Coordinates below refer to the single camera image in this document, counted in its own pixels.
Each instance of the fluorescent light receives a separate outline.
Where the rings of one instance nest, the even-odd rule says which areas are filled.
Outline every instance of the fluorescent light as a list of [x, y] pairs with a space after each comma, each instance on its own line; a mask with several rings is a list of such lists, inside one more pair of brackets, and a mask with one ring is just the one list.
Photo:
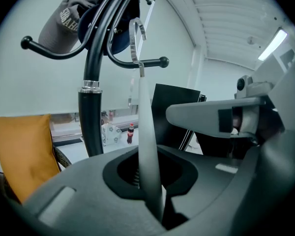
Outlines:
[[275, 51], [276, 48], [283, 42], [283, 40], [286, 38], [287, 33], [283, 31], [282, 29], [277, 32], [271, 43], [268, 45], [268, 47], [261, 53], [259, 56], [259, 60], [264, 61], [271, 53]]

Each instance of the navy blue cap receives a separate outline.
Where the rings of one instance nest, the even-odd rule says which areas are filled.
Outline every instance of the navy blue cap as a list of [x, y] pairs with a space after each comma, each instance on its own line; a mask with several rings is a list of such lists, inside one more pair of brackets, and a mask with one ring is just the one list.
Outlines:
[[[88, 9], [82, 16], [78, 26], [78, 37], [80, 42], [82, 43], [85, 37], [85, 34], [90, 26], [91, 21], [94, 18], [94, 15], [99, 7], [98, 5], [93, 6]], [[117, 32], [114, 34], [114, 39], [112, 43], [112, 52], [113, 54], [117, 54], [126, 49], [130, 44], [129, 39], [129, 22], [131, 19], [140, 17], [140, 1], [139, 0], [131, 0], [128, 4], [125, 12], [122, 15], [122, 18], [117, 26]], [[91, 39], [89, 43], [85, 46], [86, 49], [89, 49], [91, 44]], [[104, 55], [107, 55], [106, 48], [104, 48]]]

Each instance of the white wall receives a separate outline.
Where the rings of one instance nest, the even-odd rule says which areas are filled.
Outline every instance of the white wall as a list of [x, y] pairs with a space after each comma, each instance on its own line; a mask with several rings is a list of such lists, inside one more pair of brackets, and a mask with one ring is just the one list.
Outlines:
[[[30, 35], [37, 41], [41, 29], [62, 0], [19, 0], [0, 28], [0, 116], [71, 113], [78, 111], [77, 88], [81, 86], [87, 52], [74, 58], [52, 60], [20, 47]], [[144, 22], [148, 6], [141, 0]], [[150, 95], [155, 83], [187, 87], [193, 44], [178, 15], [166, 0], [156, 0], [147, 29], [141, 59], [167, 56], [168, 68], [146, 68]], [[129, 48], [117, 55], [131, 61]], [[126, 108], [132, 70], [103, 58], [100, 86], [102, 109]]]
[[196, 90], [207, 97], [207, 101], [234, 99], [237, 80], [250, 76], [252, 70], [228, 62], [206, 59], [200, 74]]

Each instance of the ceiling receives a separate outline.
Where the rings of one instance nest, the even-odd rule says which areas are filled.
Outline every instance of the ceiling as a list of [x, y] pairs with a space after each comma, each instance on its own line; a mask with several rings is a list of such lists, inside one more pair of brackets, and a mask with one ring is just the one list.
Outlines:
[[274, 0], [191, 0], [200, 19], [206, 58], [250, 69], [286, 21]]

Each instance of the cola bottle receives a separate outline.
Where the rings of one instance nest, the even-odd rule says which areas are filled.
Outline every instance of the cola bottle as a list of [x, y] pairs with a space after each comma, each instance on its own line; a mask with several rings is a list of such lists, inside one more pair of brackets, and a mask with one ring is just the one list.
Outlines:
[[127, 138], [127, 142], [128, 142], [129, 144], [132, 143], [133, 130], [134, 130], [134, 128], [133, 128], [133, 123], [131, 123], [131, 124], [130, 124], [130, 127], [129, 127], [129, 129], [128, 129], [128, 138]]

